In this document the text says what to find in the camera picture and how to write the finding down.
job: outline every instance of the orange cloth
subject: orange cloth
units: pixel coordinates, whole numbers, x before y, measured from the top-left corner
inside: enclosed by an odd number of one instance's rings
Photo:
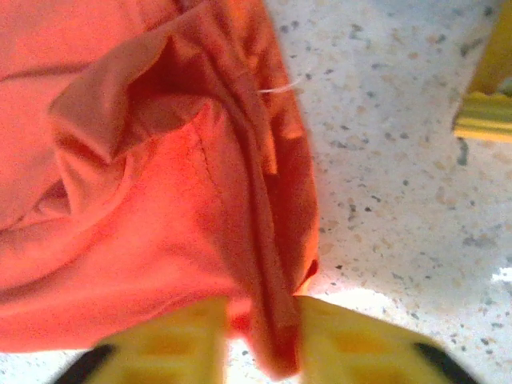
[[[306,132],[261,0],[0,0],[0,350],[212,295],[274,377],[317,269]]]

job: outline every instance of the yellow plastic piece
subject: yellow plastic piece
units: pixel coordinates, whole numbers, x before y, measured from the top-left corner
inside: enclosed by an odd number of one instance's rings
[[[300,359],[304,384],[448,384],[416,350],[426,336],[307,296]]]
[[[222,384],[226,303],[198,302],[115,334],[115,346],[86,384]]]
[[[454,121],[454,133],[460,138],[512,142],[512,98],[496,95],[503,83],[512,78],[510,26],[512,0],[506,0]]]

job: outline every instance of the floor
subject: floor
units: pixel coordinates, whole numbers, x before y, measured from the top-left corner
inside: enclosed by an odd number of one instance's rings
[[[500,1],[267,3],[314,148],[310,294],[429,334],[483,383],[512,382],[512,146],[450,132]],[[74,355],[0,354],[0,382],[46,382]],[[227,381],[267,382],[242,342]]]

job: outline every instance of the yellow plastic object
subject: yellow plastic object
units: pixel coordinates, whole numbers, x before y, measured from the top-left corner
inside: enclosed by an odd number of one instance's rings
[[[213,298],[115,334],[85,384],[221,384],[226,300]]]
[[[452,384],[415,344],[442,350],[433,340],[307,296],[300,359],[304,384]]]
[[[506,0],[454,121],[460,138],[512,142],[512,98],[499,94],[512,78],[511,25],[512,0]]]

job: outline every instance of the orange fabric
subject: orange fabric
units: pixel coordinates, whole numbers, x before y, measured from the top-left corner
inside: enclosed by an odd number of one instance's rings
[[[306,133],[261,0],[0,0],[0,350],[213,295],[274,377],[316,271]]]

